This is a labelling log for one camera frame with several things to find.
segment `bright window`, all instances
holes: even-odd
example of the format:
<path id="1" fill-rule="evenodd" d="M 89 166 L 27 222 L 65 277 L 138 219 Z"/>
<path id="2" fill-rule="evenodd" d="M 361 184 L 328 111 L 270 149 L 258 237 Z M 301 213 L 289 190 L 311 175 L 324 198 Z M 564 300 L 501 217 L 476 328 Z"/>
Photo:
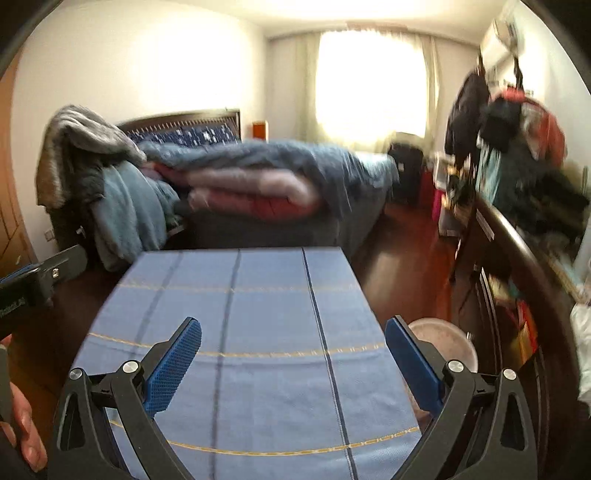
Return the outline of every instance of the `bright window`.
<path id="1" fill-rule="evenodd" d="M 371 143 L 394 132 L 422 138 L 427 96 L 420 44 L 369 30 L 322 35 L 316 119 L 333 139 Z"/>

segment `reddish brown floor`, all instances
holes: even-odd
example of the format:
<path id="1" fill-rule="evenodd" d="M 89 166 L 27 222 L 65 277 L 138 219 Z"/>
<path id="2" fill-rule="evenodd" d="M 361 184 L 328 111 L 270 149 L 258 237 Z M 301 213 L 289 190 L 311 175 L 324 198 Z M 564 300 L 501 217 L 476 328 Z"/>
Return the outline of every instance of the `reddish brown floor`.
<path id="1" fill-rule="evenodd" d="M 439 238 L 427 210 L 388 205 L 353 260 L 369 305 L 383 326 L 400 315 L 450 320 L 447 276 L 456 243 Z"/>
<path id="2" fill-rule="evenodd" d="M 447 276 L 453 254 L 454 244 L 439 238 L 429 212 L 389 205 L 353 260 L 353 269 L 382 325 L 394 315 L 407 322 L 430 316 L 449 320 Z M 38 312 L 13 335 L 11 377 L 30 400 L 45 441 L 69 365 L 118 278 L 85 272 L 60 286 L 49 312 Z"/>

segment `blue tablecloth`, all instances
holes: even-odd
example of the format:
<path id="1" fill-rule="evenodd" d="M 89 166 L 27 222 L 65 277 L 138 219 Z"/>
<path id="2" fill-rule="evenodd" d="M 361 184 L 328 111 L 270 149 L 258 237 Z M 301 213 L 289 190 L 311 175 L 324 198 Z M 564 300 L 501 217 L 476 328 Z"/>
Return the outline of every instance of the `blue tablecloth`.
<path id="1" fill-rule="evenodd" d="M 420 438 L 402 376 L 340 249 L 146 253 L 75 362 L 116 370 L 187 316 L 203 342 L 155 417 L 197 480 L 389 480 Z M 130 472 L 146 478 L 121 428 Z"/>

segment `curtain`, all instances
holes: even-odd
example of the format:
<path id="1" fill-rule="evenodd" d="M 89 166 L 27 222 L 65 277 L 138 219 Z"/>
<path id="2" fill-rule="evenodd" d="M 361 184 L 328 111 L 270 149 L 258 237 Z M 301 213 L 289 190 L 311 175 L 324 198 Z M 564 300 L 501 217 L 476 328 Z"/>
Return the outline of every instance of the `curtain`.
<path id="1" fill-rule="evenodd" d="M 376 153 L 396 141 L 430 151 L 439 98 L 432 37 L 376 30 L 299 35 L 296 62 L 300 140 Z"/>

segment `wooden door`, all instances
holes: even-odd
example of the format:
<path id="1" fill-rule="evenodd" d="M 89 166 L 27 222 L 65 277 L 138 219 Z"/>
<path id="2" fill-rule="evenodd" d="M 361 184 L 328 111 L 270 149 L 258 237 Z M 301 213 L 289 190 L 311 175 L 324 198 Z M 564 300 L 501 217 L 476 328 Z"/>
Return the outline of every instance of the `wooden door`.
<path id="1" fill-rule="evenodd" d="M 27 237 L 12 174 L 10 117 L 20 53 L 0 79 L 0 278 L 35 261 Z"/>

